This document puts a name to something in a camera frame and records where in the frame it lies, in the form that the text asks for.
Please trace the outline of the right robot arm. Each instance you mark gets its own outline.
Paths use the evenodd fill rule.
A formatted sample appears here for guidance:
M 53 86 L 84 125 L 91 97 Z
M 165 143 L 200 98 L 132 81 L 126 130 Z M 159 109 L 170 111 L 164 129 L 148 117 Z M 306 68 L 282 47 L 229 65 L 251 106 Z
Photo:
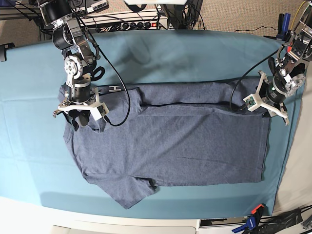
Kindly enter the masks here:
M 92 82 L 105 73 L 97 66 L 99 46 L 88 37 L 88 27 L 81 27 L 78 17 L 67 0 L 39 0 L 44 23 L 53 26 L 52 42 L 61 50 L 67 74 L 65 99 L 53 112 L 63 114 L 74 131 L 104 117 L 109 110 L 100 102 L 98 88 Z

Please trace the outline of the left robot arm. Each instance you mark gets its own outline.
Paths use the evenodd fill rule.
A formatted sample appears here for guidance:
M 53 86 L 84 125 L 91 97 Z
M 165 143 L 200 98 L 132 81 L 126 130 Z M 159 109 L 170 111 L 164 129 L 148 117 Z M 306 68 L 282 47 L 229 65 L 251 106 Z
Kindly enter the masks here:
M 259 72 L 260 81 L 253 94 L 255 106 L 248 108 L 249 111 L 264 108 L 266 113 L 263 117 L 279 116 L 286 125 L 289 124 L 289 119 L 284 101 L 304 84 L 306 62 L 312 60 L 311 1 L 308 2 L 299 24 L 303 25 L 301 31 L 299 33 L 291 31 L 290 39 L 277 50 L 276 58 L 269 58 L 273 79 L 269 81 L 264 72 Z

